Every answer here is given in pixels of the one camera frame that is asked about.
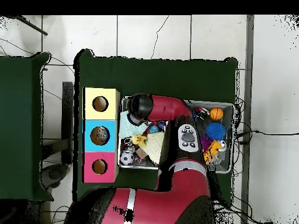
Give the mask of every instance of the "dark green table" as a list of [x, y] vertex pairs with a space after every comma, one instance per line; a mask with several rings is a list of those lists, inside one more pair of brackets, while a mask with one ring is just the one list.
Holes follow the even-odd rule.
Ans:
[[[185, 100], [210, 102], [235, 102], [235, 73], [238, 61], [193, 59], [174, 61], [162, 59], [128, 59], [122, 57], [94, 57], [90, 50], [80, 51], [74, 61], [75, 68], [75, 126], [78, 142], [74, 140], [74, 161], [77, 160], [78, 174], [74, 174], [74, 201], [88, 190], [111, 184], [82, 184], [82, 88], [115, 88], [121, 97], [135, 93], [148, 93], [180, 97]], [[221, 192], [227, 204], [231, 204], [231, 173], [219, 174]], [[157, 171], [120, 169], [116, 187], [138, 187], [153, 189], [157, 181]]]
[[53, 200], [39, 183], [41, 74], [49, 57], [0, 57], [0, 199]]

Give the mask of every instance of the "red robot arm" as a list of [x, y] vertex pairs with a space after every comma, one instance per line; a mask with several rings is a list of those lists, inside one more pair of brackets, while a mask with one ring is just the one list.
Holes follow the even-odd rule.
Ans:
[[128, 120], [169, 121], [156, 190], [101, 188], [72, 207], [92, 209], [84, 224], [214, 224], [206, 164], [193, 112], [178, 98], [137, 94], [127, 103]]

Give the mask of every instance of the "soccer ball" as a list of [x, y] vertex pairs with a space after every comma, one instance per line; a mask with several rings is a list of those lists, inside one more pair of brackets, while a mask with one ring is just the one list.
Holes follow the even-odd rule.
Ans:
[[131, 152], [123, 151], [120, 156], [120, 161], [124, 165], [131, 165], [134, 162], [134, 156]]

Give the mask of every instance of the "blue spiky ball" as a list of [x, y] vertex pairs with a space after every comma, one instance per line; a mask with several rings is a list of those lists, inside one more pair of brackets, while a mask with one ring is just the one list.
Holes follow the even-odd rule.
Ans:
[[219, 141], [224, 139], [227, 130], [222, 124], [218, 122], [212, 122], [211, 124], [207, 125], [206, 133], [211, 140]]

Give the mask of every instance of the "orange ball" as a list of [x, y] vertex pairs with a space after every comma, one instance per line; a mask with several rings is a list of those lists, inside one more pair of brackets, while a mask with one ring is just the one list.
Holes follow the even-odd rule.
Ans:
[[212, 108], [210, 111], [210, 117], [212, 120], [220, 120], [223, 117], [223, 110], [219, 107]]

